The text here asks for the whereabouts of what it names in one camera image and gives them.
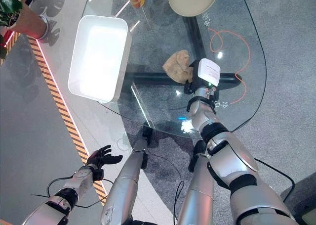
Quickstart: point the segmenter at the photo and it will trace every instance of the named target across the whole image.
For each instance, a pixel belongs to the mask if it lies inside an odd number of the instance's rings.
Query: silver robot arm
[[[122,156],[112,156],[110,145],[95,151],[88,158],[85,166],[74,173],[65,185],[54,196],[37,207],[22,225],[65,225],[68,215],[80,201],[95,180],[103,179],[104,164],[115,164]]]
[[[195,97],[209,99],[215,90],[200,87]],[[261,180],[250,152],[217,119],[214,108],[196,100],[191,103],[189,114],[211,155],[208,171],[221,187],[231,192],[234,224],[297,225],[281,198]]]

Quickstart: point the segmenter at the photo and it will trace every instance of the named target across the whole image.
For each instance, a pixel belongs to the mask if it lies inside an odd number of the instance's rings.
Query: white tray
[[[68,88],[100,102],[116,101],[122,88],[132,37],[123,19],[84,16],[78,25]]]

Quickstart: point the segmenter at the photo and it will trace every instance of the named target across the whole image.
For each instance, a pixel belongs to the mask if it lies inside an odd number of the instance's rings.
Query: glass table
[[[186,106],[193,95],[167,77],[163,64],[186,49],[190,62],[208,58],[221,67],[215,110],[230,131],[257,110],[265,89],[266,66],[260,42],[244,0],[216,0],[196,17],[182,17],[168,0],[87,0],[84,15],[124,19],[132,45],[123,89],[117,102],[102,103],[134,122],[183,137],[199,137]]]

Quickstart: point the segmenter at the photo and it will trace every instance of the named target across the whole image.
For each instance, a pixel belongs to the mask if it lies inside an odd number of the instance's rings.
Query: yellow and black caution stripe
[[[0,219],[0,225],[12,225],[12,224]]]
[[[82,160],[83,163],[86,163],[87,159],[88,159],[88,153],[87,153],[87,149],[84,145],[84,142],[81,138],[81,135],[79,133],[79,131],[77,130],[74,121],[70,115],[70,112],[65,104],[65,101],[59,91],[59,88],[54,80],[54,77],[51,74],[50,69],[47,66],[47,63],[45,61],[45,58],[42,54],[42,51],[37,43],[37,41],[35,39],[33,39],[32,37],[28,37],[28,41],[30,43],[31,49],[34,53],[34,56],[38,62],[39,68],[44,76],[44,79],[47,83],[47,86],[50,90],[50,93],[55,101],[55,104],[59,110],[59,113],[61,115],[61,117],[63,118],[63,121],[67,127],[68,133],[70,135],[70,137],[72,138],[72,141],[75,145],[75,148]],[[93,187],[95,188],[96,193],[98,194],[99,199],[103,199],[104,197],[106,197],[106,193],[104,190],[103,185],[101,184],[100,181],[95,181],[93,183]]]
[[[19,38],[20,36],[20,33],[18,32],[12,32],[10,34],[10,37],[9,37],[9,41],[6,43],[5,47],[8,49],[6,55],[8,55],[14,45],[14,43],[17,41],[17,39]],[[0,65],[2,65],[4,63],[4,59],[1,59],[0,60]]]

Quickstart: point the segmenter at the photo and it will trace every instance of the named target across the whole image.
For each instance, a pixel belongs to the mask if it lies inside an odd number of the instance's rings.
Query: beige plate
[[[181,16],[197,16],[209,9],[215,0],[169,0],[171,8]]]

